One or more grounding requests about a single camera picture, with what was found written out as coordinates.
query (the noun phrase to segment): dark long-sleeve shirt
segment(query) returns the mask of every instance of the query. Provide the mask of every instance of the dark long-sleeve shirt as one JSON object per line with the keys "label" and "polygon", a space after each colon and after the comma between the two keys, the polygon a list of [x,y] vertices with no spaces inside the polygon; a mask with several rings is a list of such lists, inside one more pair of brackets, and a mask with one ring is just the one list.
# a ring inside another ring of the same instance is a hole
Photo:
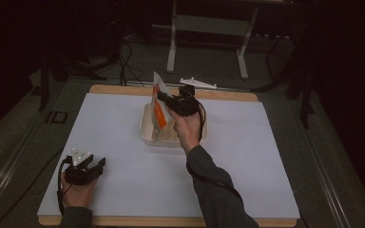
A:
{"label": "dark long-sleeve shirt", "polygon": [[[213,163],[210,155],[198,145],[187,156],[187,164],[192,170],[213,180],[233,186],[230,175]],[[193,178],[206,227],[209,228],[257,228],[257,223],[249,217],[239,198],[228,190],[213,183]],[[68,207],[60,227],[91,227],[91,211],[81,207]]]}

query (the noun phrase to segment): white mechanical part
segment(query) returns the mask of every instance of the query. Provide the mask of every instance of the white mechanical part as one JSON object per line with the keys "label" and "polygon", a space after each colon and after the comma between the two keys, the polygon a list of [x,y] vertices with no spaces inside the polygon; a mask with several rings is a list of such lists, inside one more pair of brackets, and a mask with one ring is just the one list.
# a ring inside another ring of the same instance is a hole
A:
{"label": "white mechanical part", "polygon": [[76,166],[86,160],[88,157],[90,157],[89,152],[84,152],[77,150],[75,148],[72,148],[72,164],[73,166]]}
{"label": "white mechanical part", "polygon": [[214,85],[206,84],[206,83],[195,80],[194,77],[192,77],[191,79],[181,78],[180,83],[187,84],[187,85],[193,85],[195,87],[216,88],[216,84],[214,84]]}

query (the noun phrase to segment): person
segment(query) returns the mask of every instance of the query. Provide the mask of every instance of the person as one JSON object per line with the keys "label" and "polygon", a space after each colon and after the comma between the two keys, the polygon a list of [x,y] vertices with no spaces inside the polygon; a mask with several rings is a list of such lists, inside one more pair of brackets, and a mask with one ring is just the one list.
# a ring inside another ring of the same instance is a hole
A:
{"label": "person", "polygon": [[[167,109],[175,120],[174,130],[186,155],[186,164],[195,173],[233,186],[230,175],[213,163],[211,156],[200,145],[201,119],[197,112],[182,117]],[[71,186],[62,179],[66,207],[60,227],[91,227],[92,213],[88,210],[97,180],[86,186]],[[240,199],[214,183],[193,177],[206,227],[256,228],[258,224],[246,214]]]}

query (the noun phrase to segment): white metal leg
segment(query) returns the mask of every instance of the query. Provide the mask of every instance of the white metal leg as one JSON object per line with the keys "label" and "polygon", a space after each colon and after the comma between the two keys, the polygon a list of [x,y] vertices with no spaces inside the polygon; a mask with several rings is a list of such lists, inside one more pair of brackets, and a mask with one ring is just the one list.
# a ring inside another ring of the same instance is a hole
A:
{"label": "white metal leg", "polygon": [[177,0],[173,1],[173,18],[171,19],[171,42],[168,51],[167,72],[174,72],[174,62],[176,61],[176,16],[177,16]]}
{"label": "white metal leg", "polygon": [[247,49],[247,44],[248,41],[250,40],[251,32],[253,31],[258,11],[259,11],[258,8],[254,9],[253,16],[251,18],[251,21],[248,23],[247,31],[245,32],[244,35],[244,41],[242,42],[242,46],[240,49],[237,50],[237,60],[239,62],[240,76],[243,80],[248,79],[247,66],[245,65],[245,60],[244,60],[244,52]]}

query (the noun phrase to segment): hand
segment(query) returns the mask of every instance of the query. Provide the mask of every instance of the hand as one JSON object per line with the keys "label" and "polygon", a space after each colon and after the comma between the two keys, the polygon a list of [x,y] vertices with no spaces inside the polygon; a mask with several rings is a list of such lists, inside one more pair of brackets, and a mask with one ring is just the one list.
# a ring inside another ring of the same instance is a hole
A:
{"label": "hand", "polygon": [[166,108],[168,113],[174,118],[174,130],[180,139],[180,144],[185,154],[188,155],[192,148],[200,144],[201,119],[200,113],[192,116],[182,117],[170,108]]}
{"label": "hand", "polygon": [[88,208],[93,196],[93,190],[99,178],[84,186],[71,185],[65,181],[65,172],[61,174],[62,194],[65,207]]}

